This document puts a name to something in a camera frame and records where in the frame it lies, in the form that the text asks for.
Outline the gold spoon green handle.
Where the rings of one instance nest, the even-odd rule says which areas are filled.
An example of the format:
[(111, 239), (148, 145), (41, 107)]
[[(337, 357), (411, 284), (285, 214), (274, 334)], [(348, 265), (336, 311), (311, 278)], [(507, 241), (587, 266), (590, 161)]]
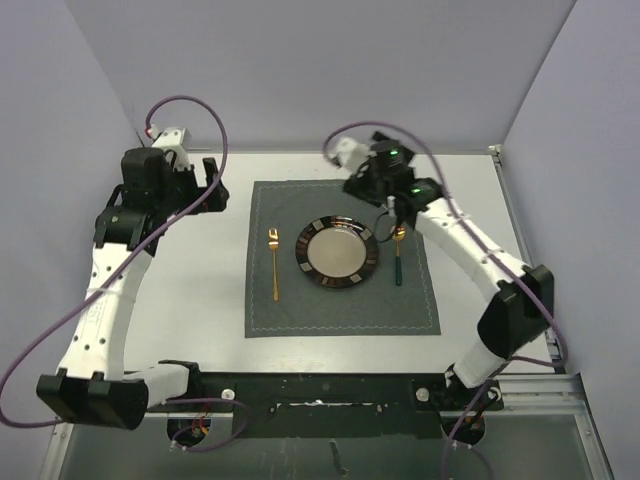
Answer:
[(403, 266), (401, 258), (401, 243), (406, 235), (406, 229), (402, 226), (395, 227), (392, 233), (392, 240), (395, 244), (395, 285), (401, 286), (403, 284)]

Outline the gold fork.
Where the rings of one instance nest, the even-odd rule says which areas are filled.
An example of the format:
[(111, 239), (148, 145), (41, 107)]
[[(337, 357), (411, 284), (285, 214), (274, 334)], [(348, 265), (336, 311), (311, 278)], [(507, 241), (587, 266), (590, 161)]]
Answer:
[(273, 300), (275, 302), (280, 301), (280, 291), (279, 291), (279, 279), (278, 279), (278, 266), (277, 266), (277, 255), (279, 250), (279, 232), (275, 227), (272, 227), (268, 230), (268, 245), (271, 250), (272, 256), (272, 281), (273, 281)]

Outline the dark rimmed dinner plate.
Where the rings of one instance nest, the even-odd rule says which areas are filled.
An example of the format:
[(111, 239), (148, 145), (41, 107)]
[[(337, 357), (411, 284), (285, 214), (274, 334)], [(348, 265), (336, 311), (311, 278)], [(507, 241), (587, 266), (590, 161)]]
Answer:
[(380, 251), (365, 224), (351, 217), (324, 216), (300, 232), (295, 258), (313, 283), (328, 289), (347, 289), (375, 273)]

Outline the grey cloth placemat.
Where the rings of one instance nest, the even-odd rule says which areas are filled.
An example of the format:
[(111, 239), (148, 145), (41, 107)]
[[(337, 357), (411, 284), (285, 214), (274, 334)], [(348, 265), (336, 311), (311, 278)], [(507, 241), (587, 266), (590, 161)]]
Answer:
[[(340, 180), (257, 181), (254, 184), (245, 288), (245, 335), (438, 335), (441, 332), (423, 238), (408, 230), (401, 243), (403, 284), (395, 285), (391, 218), (343, 192)], [(375, 273), (347, 289), (313, 283), (300, 270), (295, 243), (306, 225), (324, 216), (365, 224), (378, 242)], [(273, 300), (268, 230), (279, 232), (280, 301)]]

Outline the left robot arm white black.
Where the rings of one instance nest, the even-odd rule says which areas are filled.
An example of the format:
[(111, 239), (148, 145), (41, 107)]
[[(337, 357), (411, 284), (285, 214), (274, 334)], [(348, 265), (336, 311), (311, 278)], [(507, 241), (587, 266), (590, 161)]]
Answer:
[(126, 337), (143, 277), (155, 257), (162, 226), (181, 212), (221, 212), (229, 193), (216, 161), (203, 162), (206, 186), (181, 147), (125, 152), (122, 182), (95, 221), (88, 305), (55, 374), (36, 394), (67, 423), (134, 430), (147, 410), (169, 399), (180, 410), (200, 405), (204, 387), (193, 362), (163, 360), (134, 373), (124, 368)]

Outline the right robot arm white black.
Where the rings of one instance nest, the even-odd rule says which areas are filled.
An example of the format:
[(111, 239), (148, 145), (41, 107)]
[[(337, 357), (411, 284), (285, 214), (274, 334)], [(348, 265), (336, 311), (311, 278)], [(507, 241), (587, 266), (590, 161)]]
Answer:
[(376, 133), (370, 144), (343, 136), (324, 156), (349, 174), (347, 194), (382, 206), (397, 224), (406, 224), (435, 243), (477, 286), (487, 305), (476, 323), (471, 346), (447, 370), (445, 395), (459, 409), (481, 396), (481, 385), (503, 366), (525, 362), (529, 344), (552, 326), (554, 278), (504, 250), (459, 207), (436, 167), (419, 178), (413, 152)]

